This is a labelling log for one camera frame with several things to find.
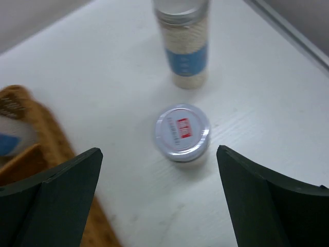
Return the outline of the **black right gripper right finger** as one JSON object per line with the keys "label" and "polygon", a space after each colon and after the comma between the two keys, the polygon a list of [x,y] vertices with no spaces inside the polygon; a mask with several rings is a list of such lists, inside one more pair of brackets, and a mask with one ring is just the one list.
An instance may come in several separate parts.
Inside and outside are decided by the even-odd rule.
{"label": "black right gripper right finger", "polygon": [[328,246],[328,188],[261,166],[227,146],[216,152],[238,246]]}

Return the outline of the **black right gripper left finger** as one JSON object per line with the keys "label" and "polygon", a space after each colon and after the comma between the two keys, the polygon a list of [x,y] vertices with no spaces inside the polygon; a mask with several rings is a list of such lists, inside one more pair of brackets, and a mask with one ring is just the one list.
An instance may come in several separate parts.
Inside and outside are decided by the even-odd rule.
{"label": "black right gripper left finger", "polygon": [[79,246],[103,154],[78,156],[1,187],[1,246]]}

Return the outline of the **blue label salt jar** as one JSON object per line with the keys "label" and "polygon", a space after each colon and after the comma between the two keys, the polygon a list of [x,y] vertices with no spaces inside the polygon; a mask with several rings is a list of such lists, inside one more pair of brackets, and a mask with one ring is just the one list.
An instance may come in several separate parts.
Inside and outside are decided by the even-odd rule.
{"label": "blue label salt jar", "polygon": [[207,79],[210,1],[153,1],[173,82],[197,89]]}
{"label": "blue label salt jar", "polygon": [[38,137],[32,125],[1,116],[1,167],[10,157],[22,153],[37,142]]}

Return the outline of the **brown wicker divided basket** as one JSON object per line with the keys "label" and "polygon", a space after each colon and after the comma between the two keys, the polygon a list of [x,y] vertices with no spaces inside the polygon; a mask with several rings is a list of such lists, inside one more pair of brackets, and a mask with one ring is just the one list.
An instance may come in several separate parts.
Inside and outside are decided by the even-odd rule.
{"label": "brown wicker divided basket", "polygon": [[[36,143],[17,155],[2,157],[1,185],[7,185],[75,156],[70,143],[50,111],[20,85],[1,89],[1,116],[32,125]],[[81,246],[120,246],[116,234],[96,197],[89,210]]]}

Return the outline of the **red label spice jar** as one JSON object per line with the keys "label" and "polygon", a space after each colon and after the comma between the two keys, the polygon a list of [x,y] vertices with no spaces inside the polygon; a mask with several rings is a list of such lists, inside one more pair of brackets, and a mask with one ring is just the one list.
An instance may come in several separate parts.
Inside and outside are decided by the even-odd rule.
{"label": "red label spice jar", "polygon": [[198,107],[179,103],[163,110],[154,127],[155,145],[181,168],[201,166],[208,157],[211,126]]}

